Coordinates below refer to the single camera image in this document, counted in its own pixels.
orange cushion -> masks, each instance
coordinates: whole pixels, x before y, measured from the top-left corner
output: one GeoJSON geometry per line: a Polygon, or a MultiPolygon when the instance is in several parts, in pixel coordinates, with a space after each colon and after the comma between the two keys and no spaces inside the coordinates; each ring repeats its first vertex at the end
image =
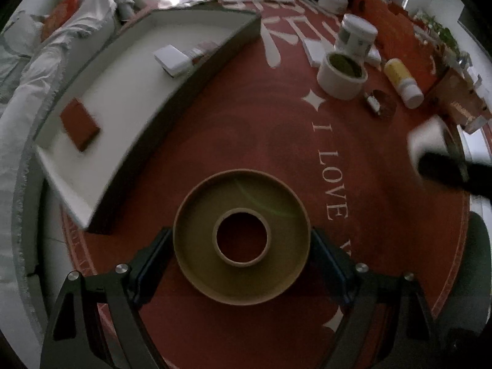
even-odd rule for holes
{"type": "Polygon", "coordinates": [[[41,41],[45,41],[51,34],[62,26],[79,8],[79,0],[63,0],[46,19],[41,31],[41,41]]]}

silver bolt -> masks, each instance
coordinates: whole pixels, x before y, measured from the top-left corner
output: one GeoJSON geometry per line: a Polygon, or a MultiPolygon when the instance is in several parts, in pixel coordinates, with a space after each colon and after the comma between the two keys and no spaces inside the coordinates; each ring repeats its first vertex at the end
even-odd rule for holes
{"type": "Polygon", "coordinates": [[[74,281],[74,280],[77,280],[80,276],[80,273],[78,273],[77,271],[72,271],[68,274],[68,276],[66,277],[68,280],[70,281],[74,281]]]}
{"type": "Polygon", "coordinates": [[[413,281],[415,279],[415,275],[412,272],[406,272],[403,277],[407,281],[413,281]]]}
{"type": "Polygon", "coordinates": [[[363,264],[362,262],[355,265],[355,270],[359,273],[366,273],[369,271],[369,266],[367,266],[366,264],[363,264]]]}
{"type": "Polygon", "coordinates": [[[119,273],[120,275],[122,273],[126,273],[128,271],[128,265],[126,265],[126,264],[116,265],[115,271],[116,271],[116,273],[119,273]]]}

table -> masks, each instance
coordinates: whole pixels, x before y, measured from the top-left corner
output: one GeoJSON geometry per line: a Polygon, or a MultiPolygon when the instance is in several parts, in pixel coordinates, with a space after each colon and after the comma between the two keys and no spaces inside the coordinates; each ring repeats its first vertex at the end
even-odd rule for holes
{"type": "MultiPolygon", "coordinates": [[[[262,13],[262,39],[230,61],[178,121],[137,178],[114,232],[84,234],[63,214],[75,267],[90,275],[127,262],[172,225],[197,183],[249,168],[287,183],[311,224],[354,260],[388,275],[414,272],[436,316],[461,260],[468,195],[428,194],[410,165],[407,133],[432,108],[407,109],[370,66],[365,89],[398,99],[392,120],[375,118],[360,99],[331,98],[318,86],[300,39],[333,43],[336,21],[300,2],[246,8],[262,13]]],[[[163,357],[181,369],[314,368],[341,315],[311,264],[280,297],[232,307],[197,292],[175,260],[141,310],[163,357]]]]}

small brown box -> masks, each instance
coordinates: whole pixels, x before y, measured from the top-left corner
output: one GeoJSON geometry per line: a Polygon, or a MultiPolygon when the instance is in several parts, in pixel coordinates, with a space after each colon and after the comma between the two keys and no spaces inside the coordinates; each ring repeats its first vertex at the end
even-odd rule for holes
{"type": "Polygon", "coordinates": [[[84,105],[74,98],[60,114],[63,127],[78,151],[84,151],[100,131],[84,105]]]}

plastic bottle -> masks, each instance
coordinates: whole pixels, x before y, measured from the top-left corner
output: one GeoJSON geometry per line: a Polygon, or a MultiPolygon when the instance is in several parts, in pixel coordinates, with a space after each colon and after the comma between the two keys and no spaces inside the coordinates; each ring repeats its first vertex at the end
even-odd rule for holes
{"type": "Polygon", "coordinates": [[[407,107],[414,109],[423,102],[424,95],[417,82],[398,58],[390,59],[386,63],[384,73],[407,107]]]}

